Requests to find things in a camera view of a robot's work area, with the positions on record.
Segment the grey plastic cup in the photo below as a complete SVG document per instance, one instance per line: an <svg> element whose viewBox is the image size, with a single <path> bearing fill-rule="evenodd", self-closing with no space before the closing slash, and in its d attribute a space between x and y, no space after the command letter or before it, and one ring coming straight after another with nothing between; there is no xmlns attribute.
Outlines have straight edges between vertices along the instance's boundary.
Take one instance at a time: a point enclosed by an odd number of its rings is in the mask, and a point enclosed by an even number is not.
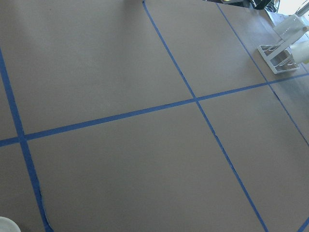
<svg viewBox="0 0 309 232"><path fill-rule="evenodd" d="M282 40L293 44L309 30L308 28L309 21L294 14L288 16L273 29Z"/></svg>

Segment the cream serving tray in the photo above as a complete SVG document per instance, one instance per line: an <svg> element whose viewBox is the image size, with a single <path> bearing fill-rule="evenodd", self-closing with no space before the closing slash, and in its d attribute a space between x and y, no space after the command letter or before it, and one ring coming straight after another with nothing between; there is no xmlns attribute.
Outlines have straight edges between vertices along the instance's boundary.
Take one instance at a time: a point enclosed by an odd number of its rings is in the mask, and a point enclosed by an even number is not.
<svg viewBox="0 0 309 232"><path fill-rule="evenodd" d="M0 217L0 232L21 232L21 230L11 219Z"/></svg>

